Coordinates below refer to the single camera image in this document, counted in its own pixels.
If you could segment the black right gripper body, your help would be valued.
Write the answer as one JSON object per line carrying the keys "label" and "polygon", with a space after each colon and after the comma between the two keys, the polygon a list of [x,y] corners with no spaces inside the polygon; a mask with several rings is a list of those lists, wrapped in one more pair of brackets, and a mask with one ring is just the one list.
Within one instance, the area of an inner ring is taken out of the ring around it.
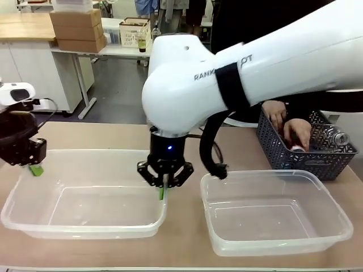
{"label": "black right gripper body", "polygon": [[186,136],[167,138],[151,134],[147,162],[152,168],[181,168],[185,163]]}

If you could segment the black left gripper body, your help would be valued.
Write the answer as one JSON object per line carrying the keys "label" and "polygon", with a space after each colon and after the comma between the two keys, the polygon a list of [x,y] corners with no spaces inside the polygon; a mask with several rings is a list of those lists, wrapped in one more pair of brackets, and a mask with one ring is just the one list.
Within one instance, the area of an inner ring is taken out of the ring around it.
{"label": "black left gripper body", "polygon": [[47,141],[32,139],[38,133],[38,124],[32,113],[1,113],[1,159],[10,165],[35,165],[47,153]]}

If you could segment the person's right hand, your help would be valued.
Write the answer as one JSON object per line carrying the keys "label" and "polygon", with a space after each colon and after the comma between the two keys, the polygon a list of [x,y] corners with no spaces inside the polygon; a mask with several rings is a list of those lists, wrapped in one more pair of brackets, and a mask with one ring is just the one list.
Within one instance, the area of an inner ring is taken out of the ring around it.
{"label": "person's right hand", "polygon": [[281,101],[268,100],[263,102],[262,109],[266,116],[270,119],[276,130],[283,127],[283,121],[286,119],[286,106]]}

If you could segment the person's left hand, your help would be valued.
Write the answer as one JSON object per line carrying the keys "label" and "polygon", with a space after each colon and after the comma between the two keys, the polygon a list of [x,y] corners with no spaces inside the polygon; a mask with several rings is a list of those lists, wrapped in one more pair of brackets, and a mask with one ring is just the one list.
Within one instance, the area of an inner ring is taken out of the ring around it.
{"label": "person's left hand", "polygon": [[305,151],[309,150],[311,125],[303,119],[294,118],[284,125],[284,138],[290,146],[299,145]]}

